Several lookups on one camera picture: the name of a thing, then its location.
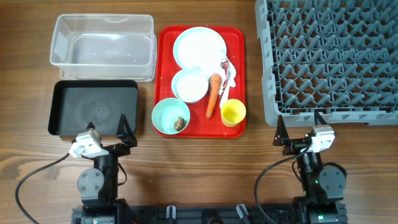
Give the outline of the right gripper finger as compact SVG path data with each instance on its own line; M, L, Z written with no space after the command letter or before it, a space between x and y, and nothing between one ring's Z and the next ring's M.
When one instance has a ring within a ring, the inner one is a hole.
M283 116L280 114L277 120L277 129L275 132L273 145L274 146L286 146L290 142L290 138L285 127Z
M322 116L317 110L314 111L314 122L315 126L326 125L326 121L322 118Z

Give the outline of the mint green bowl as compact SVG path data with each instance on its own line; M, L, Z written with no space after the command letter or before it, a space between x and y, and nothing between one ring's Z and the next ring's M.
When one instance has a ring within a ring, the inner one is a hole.
M182 118L184 126L176 130L174 124ZM152 110L152 124L162 134L181 133L190 122L190 110L185 102L177 98L166 98L159 101Z

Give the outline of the yellow plastic cup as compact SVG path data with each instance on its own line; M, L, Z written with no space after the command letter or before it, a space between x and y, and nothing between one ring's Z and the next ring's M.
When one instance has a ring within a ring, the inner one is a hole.
M227 100L221 107L221 121L227 127L238 125L246 117L246 107L237 99Z

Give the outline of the brown food scrap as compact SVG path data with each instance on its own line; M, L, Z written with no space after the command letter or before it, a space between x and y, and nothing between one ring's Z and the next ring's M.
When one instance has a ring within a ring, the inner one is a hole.
M186 122L182 117L179 117L178 120L174 123L174 130L181 131L185 128Z

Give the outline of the white napkin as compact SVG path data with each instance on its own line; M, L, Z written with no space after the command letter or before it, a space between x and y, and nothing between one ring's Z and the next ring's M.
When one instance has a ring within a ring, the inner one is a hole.
M223 58L221 59L221 63L224 60L229 60L229 59L227 58L227 56L224 55ZM230 84L230 87L234 88L236 86L236 82L235 82L234 79L236 77L237 72L236 72L235 66L230 61L229 61L229 69L228 69L228 71L229 71L229 81L228 81L228 83ZM221 96L223 94L223 92L224 92L224 90L222 90L220 88L219 96Z

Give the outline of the light blue rice bowl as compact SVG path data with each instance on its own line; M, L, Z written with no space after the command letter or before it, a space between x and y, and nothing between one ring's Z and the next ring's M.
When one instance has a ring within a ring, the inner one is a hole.
M201 70L182 69L177 72L171 82L173 94L186 103L196 103L207 93L208 78Z

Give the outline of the orange carrot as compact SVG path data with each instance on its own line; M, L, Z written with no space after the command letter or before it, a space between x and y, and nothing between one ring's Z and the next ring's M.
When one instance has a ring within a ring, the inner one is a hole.
M210 92L208 99L208 106L206 109L206 117L211 118L213 110L217 101L218 93L222 84L222 77L218 73L212 74L210 77Z

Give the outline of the red snack wrapper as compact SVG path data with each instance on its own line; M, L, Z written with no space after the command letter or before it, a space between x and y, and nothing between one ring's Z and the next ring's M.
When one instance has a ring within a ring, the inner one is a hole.
M221 63L221 68L224 70L224 79L223 79L223 83L221 86L221 89L224 90L226 88L226 85L228 84L229 81L229 60L224 60Z

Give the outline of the white rice pile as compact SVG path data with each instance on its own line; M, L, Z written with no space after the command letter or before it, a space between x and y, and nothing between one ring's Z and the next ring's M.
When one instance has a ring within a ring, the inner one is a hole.
M189 75L182 77L176 84L176 94L183 101L196 101L205 94L206 85L202 77Z

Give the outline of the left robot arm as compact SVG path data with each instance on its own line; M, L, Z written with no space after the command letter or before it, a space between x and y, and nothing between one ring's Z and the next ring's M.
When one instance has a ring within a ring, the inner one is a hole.
M73 140L69 154L93 161L93 167L84 170L78 180L83 206L72 210L72 224L86 223L138 223L138 217L125 199L118 199L118 159L128 156L137 146L137 139L124 114L119 119L116 137L120 143L103 146L102 138L90 122L85 131Z

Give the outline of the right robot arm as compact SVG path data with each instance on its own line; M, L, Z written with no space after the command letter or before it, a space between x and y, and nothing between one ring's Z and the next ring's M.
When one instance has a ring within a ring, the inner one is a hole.
M283 146L282 154L296 156L303 197L295 197L288 209L289 223L347 223L344 199L347 173L333 162L322 162L320 153L331 148L336 133L314 112L315 125L304 138L291 139L283 117L277 121L273 145Z

